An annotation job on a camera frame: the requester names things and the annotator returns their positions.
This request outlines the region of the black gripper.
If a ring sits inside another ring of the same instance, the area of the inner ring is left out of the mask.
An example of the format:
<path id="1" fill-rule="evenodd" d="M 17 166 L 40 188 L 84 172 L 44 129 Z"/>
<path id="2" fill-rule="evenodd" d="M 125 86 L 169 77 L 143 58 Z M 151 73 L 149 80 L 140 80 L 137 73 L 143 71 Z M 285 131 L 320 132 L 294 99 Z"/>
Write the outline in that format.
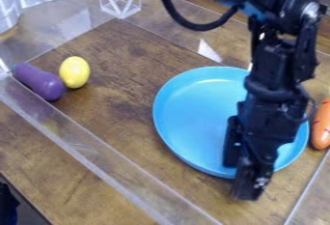
<path id="1" fill-rule="evenodd" d="M 300 84 L 271 89 L 251 77 L 244 78 L 243 87 L 245 99 L 227 121 L 223 165 L 237 167 L 231 197 L 256 201 L 271 181 L 276 150 L 294 141 L 306 120 L 310 96 Z M 251 157 L 241 156 L 243 148 Z"/>

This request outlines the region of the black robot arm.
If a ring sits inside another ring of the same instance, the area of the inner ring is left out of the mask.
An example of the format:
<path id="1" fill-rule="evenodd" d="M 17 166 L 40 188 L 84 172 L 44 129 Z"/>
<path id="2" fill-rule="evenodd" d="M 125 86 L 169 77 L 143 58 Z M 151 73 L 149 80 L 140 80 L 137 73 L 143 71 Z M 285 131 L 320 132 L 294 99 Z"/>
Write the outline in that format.
<path id="1" fill-rule="evenodd" d="M 215 0 L 229 5 L 212 23 L 237 11 L 248 15 L 251 71 L 245 99 L 228 119 L 223 164 L 236 169 L 231 195 L 256 200 L 269 183 L 277 148 L 292 142 L 308 119 L 302 83 L 314 77 L 315 38 L 323 6 L 318 0 Z"/>

